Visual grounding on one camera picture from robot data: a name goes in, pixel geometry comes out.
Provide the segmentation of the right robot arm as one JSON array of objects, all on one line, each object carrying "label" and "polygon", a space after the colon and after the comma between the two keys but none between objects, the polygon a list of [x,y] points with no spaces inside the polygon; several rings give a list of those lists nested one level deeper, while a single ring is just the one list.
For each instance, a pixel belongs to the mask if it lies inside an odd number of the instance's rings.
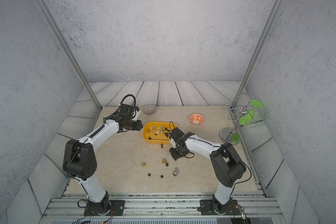
[{"label": "right robot arm", "polygon": [[219,181],[218,188],[210,205],[201,205],[200,211],[203,214],[214,212],[218,215],[225,215],[229,213],[235,204],[232,199],[235,186],[243,183],[240,179],[247,170],[250,170],[234,146],[228,142],[212,143],[192,132],[183,133],[177,127],[170,131],[169,142],[172,145],[169,152],[174,160],[186,158],[188,154],[200,154],[210,159],[212,163],[215,176]]}]

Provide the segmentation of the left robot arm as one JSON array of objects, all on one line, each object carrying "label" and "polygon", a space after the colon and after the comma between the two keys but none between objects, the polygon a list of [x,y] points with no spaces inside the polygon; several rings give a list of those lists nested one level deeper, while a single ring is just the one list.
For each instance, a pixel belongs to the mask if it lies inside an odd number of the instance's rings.
[{"label": "left robot arm", "polygon": [[126,95],[117,110],[103,118],[101,126],[80,138],[69,140],[65,145],[63,170],[78,181],[87,195],[85,216],[113,215],[109,195],[101,186],[96,175],[96,150],[112,135],[128,131],[140,131],[142,121],[138,120],[141,111],[136,106],[136,98]]}]

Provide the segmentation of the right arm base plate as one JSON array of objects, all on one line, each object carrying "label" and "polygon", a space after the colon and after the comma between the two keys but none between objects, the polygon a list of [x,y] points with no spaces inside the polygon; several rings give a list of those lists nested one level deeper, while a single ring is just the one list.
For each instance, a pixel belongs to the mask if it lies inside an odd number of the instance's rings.
[{"label": "right arm base plate", "polygon": [[240,206],[234,199],[223,205],[212,199],[200,200],[200,206],[197,207],[197,211],[200,212],[201,215],[241,215]]}]

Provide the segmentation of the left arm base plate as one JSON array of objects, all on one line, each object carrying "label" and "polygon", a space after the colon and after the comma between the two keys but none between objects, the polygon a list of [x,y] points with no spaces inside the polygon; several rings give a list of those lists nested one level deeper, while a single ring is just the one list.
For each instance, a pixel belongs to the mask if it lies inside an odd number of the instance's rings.
[{"label": "left arm base plate", "polygon": [[110,200],[100,203],[88,201],[85,216],[123,216],[125,200]]}]

